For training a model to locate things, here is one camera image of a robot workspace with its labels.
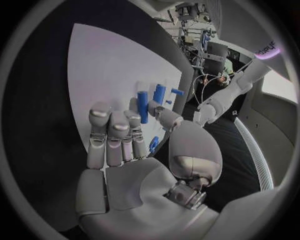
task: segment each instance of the white panel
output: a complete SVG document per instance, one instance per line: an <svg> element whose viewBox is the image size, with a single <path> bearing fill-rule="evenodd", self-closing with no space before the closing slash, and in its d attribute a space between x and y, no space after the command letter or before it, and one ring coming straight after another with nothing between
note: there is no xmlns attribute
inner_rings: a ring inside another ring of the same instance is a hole
<svg viewBox="0 0 300 240"><path fill-rule="evenodd" d="M171 88L178 88L181 72L168 61L144 46L114 32L74 24L68 51L68 89L72 112L81 140L88 149L91 126L89 110L97 101L109 103L114 110L126 110L137 91L149 91L152 99L156 84L167 87L163 105L172 109L176 95ZM149 115L142 124L146 147L154 136L159 141L165 131Z"/></svg>
<svg viewBox="0 0 300 240"><path fill-rule="evenodd" d="M298 102L293 83L273 70L264 76L261 91L293 103Z"/></svg>

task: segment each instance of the blue plastic part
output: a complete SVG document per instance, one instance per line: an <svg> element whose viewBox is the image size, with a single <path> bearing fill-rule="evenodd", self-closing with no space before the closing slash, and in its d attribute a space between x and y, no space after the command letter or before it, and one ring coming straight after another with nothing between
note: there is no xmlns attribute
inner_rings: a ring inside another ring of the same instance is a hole
<svg viewBox="0 0 300 240"><path fill-rule="evenodd" d="M180 95L180 96L183 96L185 94L184 91L178 90L176 88L172 88L171 93L174 93L174 94L177 94L177 95Z"/></svg>
<svg viewBox="0 0 300 240"><path fill-rule="evenodd" d="M162 105L165 97L166 87L160 84L156 85L156 89L153 94L153 100Z"/></svg>
<svg viewBox="0 0 300 240"><path fill-rule="evenodd" d="M149 150L150 150L150 153L154 153L155 151L155 148L159 145L159 137L158 136L155 136L152 141L150 142L150 145L149 145Z"/></svg>
<svg viewBox="0 0 300 240"><path fill-rule="evenodd" d="M140 115L140 123L148 123L148 92L139 91L137 93L137 109Z"/></svg>

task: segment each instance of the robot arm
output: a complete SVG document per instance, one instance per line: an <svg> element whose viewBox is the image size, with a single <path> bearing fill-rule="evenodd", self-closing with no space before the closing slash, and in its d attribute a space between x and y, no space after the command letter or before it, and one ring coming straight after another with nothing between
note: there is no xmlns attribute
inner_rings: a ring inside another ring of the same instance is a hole
<svg viewBox="0 0 300 240"><path fill-rule="evenodd" d="M201 127L205 123L213 123L231 107L239 95L248 92L253 83L260 80L269 71L269 67L255 58L244 72L240 71L235 74L228 87L217 91L198 106L199 111L195 111L193 121Z"/></svg>

